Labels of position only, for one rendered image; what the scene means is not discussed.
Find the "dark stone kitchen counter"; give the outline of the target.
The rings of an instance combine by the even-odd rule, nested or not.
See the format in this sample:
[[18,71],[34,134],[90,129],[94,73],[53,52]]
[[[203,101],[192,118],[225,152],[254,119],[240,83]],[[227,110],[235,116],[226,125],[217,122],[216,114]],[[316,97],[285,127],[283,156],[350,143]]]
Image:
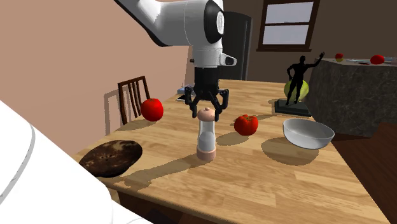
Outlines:
[[397,123],[397,66],[323,59],[312,69],[305,104],[335,132],[371,137],[380,123]]

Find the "window with brown frame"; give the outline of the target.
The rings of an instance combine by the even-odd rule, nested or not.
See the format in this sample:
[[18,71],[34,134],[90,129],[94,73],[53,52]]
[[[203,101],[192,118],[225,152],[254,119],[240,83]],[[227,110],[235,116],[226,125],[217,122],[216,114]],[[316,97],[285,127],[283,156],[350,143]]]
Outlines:
[[259,52],[310,52],[320,0],[263,0]]

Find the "grey bowl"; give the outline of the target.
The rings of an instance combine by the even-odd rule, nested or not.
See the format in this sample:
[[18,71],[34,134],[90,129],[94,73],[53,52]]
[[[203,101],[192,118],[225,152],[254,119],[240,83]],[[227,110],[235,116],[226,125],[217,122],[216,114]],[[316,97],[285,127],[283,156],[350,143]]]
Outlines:
[[328,126],[302,118],[290,118],[282,123],[285,138],[295,146],[318,150],[327,146],[334,138],[334,131]]

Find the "black refrigerator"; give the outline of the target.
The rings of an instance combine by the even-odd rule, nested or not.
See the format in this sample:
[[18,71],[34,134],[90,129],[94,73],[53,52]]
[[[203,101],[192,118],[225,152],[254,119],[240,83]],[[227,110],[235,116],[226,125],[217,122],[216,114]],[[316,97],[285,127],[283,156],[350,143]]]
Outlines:
[[223,53],[237,59],[235,66],[220,66],[220,78],[246,80],[251,45],[252,18],[242,13],[225,11]]

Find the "dark brown round bread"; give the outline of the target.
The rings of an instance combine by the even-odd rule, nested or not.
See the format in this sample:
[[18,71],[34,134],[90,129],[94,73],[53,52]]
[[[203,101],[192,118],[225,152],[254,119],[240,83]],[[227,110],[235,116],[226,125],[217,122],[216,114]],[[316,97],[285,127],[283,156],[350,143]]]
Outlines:
[[142,154],[137,142],[114,140],[90,150],[79,164],[95,177],[113,178],[127,171]]

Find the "yellow-green round melon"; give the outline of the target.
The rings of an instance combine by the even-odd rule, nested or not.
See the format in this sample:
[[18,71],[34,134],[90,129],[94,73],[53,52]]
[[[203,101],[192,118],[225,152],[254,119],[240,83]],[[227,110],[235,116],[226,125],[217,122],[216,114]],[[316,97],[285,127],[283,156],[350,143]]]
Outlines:
[[[291,81],[288,81],[285,84],[285,86],[284,86],[284,94],[285,94],[285,96],[288,96],[288,92],[290,90],[290,86],[291,86]],[[289,99],[290,102],[295,101],[296,93],[297,93],[297,89],[295,87],[294,90],[291,93],[291,97]],[[302,83],[302,86],[301,86],[301,89],[300,89],[300,95],[299,95],[299,98],[298,98],[298,102],[302,101],[308,93],[309,93],[309,85],[308,85],[308,83],[305,80],[303,80],[303,83]]]

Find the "red apple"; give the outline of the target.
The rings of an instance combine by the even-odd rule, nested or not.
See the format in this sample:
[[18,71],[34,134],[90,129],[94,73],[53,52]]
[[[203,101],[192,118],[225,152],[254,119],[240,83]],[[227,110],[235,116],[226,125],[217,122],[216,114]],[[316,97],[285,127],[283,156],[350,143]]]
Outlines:
[[141,114],[150,122],[159,121],[163,117],[163,113],[164,108],[158,99],[146,99],[141,105]]

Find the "grey flat book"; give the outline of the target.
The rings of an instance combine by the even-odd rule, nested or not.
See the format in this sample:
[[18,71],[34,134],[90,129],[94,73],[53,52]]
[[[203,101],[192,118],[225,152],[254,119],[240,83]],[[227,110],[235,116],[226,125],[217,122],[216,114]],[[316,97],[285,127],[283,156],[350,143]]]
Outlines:
[[186,96],[185,96],[185,87],[191,87],[191,88],[192,88],[191,97],[192,97],[192,100],[194,99],[194,97],[195,97],[195,92],[193,91],[193,86],[191,86],[191,85],[185,85],[185,86],[183,86],[183,87],[181,87],[180,89],[177,90],[177,95],[178,95],[178,98],[176,99],[177,101],[185,101],[185,99],[186,99]]

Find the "black human figure statue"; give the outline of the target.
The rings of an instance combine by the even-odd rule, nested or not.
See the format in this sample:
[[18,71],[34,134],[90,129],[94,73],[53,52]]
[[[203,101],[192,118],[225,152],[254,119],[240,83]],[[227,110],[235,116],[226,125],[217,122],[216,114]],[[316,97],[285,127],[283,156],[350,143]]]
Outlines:
[[279,99],[275,102],[274,110],[276,113],[311,117],[311,113],[307,106],[303,102],[299,102],[301,89],[304,83],[303,77],[306,70],[311,67],[316,67],[321,62],[324,55],[325,53],[321,52],[319,59],[313,64],[306,64],[305,56],[302,55],[299,59],[299,63],[292,64],[287,68],[287,74],[289,76],[287,99]]

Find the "brown wooden chair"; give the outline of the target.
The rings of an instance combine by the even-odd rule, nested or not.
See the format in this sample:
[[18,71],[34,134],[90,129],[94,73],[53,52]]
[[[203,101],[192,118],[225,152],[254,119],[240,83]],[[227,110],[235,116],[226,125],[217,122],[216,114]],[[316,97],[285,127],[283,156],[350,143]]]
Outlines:
[[128,93],[130,96],[130,102],[132,104],[134,116],[137,118],[138,116],[141,116],[141,106],[142,106],[141,92],[140,92],[140,88],[139,88],[140,81],[142,81],[142,83],[143,83],[146,98],[150,99],[150,93],[148,90],[148,85],[147,85],[145,76],[140,76],[137,78],[133,78],[133,79],[122,81],[122,82],[118,83],[120,116],[122,119],[122,123],[124,125],[127,124],[128,121],[127,121],[126,105],[125,105],[123,88],[124,88],[124,86],[127,86],[127,88],[128,88]]

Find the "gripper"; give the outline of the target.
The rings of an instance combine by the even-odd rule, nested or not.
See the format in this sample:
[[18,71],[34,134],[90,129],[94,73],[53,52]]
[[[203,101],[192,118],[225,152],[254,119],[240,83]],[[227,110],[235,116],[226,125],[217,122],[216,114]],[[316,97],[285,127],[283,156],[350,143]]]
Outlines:
[[[210,101],[215,108],[214,121],[219,120],[219,115],[228,107],[229,89],[219,92],[219,68],[201,68],[195,67],[194,87],[185,87],[185,104],[189,105],[192,111],[192,118],[197,117],[197,104],[200,100]],[[219,103],[216,95],[222,97],[222,104]]]

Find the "wooden table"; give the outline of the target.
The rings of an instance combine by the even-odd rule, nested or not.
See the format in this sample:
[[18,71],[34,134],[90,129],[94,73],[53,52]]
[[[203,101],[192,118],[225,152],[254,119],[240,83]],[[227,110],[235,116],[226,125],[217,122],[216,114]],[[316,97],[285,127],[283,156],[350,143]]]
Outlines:
[[[216,123],[216,157],[197,158],[199,123],[188,106],[171,97],[158,122],[136,118],[100,143],[133,140],[142,157],[124,174],[105,178],[120,202],[136,209],[142,200],[198,217],[195,224],[389,224],[332,144],[306,150],[283,134],[285,116],[271,101],[283,84],[221,80],[230,91]],[[242,115],[255,116],[251,136],[234,129]]]

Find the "pink and clear pepper mill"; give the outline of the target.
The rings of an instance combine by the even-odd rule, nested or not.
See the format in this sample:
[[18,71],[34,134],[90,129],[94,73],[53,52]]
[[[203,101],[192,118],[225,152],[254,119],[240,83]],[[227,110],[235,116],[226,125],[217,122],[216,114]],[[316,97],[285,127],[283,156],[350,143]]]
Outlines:
[[197,157],[212,161],[216,157],[215,110],[204,108],[198,111],[199,132],[197,138]]

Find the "red tomato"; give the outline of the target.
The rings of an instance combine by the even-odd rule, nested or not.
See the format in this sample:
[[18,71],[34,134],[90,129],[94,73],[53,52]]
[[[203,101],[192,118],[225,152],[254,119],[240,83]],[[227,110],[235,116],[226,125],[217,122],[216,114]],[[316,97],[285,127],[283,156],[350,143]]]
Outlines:
[[251,136],[258,128],[258,119],[255,116],[242,115],[235,120],[233,126],[240,135]]

